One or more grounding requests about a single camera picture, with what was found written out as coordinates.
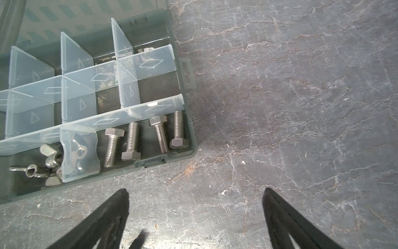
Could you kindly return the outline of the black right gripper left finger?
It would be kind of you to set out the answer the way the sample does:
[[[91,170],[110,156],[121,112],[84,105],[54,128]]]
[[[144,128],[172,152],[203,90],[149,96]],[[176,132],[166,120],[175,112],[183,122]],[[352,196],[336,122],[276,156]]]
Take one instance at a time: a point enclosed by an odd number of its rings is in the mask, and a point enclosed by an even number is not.
[[[116,191],[109,199],[65,236],[49,246],[50,249],[118,249],[127,217],[129,193]]]

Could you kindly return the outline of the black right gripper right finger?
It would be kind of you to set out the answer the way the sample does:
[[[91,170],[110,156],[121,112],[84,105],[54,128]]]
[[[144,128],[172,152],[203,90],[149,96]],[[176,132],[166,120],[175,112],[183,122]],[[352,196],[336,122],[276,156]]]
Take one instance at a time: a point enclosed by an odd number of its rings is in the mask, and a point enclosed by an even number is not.
[[[302,249],[341,248],[273,189],[265,189],[262,206],[272,248],[293,249],[292,240]]]

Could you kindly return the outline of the silver wing nut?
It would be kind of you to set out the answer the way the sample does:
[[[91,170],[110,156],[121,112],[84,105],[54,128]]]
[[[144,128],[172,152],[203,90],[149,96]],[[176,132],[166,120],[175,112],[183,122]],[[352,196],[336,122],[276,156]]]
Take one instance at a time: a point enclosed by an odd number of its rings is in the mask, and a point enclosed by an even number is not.
[[[55,169],[61,166],[64,158],[64,154],[62,152],[59,152],[48,144],[41,145],[39,150],[42,155],[46,156],[46,167],[50,169]]]
[[[16,171],[24,172],[26,177],[28,177],[28,178],[33,178],[33,177],[46,178],[46,177],[49,176],[48,174],[42,173],[41,171],[39,171],[39,167],[37,165],[35,165],[35,164],[29,165],[29,166],[24,167],[24,168],[22,168],[22,167],[9,167],[9,170],[10,171],[14,171],[14,172],[16,172]]]
[[[72,166],[75,170],[84,171],[80,162],[88,153],[87,143],[83,139],[78,139],[77,137],[72,138],[72,143]]]

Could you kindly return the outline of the silver hex bolt short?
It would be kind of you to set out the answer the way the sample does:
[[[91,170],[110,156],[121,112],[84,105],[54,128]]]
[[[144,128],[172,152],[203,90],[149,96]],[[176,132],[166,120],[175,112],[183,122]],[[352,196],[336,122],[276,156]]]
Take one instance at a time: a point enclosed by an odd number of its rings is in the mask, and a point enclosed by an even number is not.
[[[126,150],[122,152],[121,159],[123,161],[137,161],[141,158],[141,153],[138,151],[140,136],[140,126],[136,122],[129,124],[127,131]]]

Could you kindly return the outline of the dark hex bolt large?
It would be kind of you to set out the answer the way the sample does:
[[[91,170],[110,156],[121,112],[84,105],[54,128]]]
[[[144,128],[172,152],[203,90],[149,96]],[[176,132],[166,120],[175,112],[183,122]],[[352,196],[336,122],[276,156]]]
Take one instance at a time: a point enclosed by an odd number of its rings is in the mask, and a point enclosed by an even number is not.
[[[184,137],[184,116],[183,111],[174,112],[174,135],[170,141],[170,148],[187,148],[189,141]]]

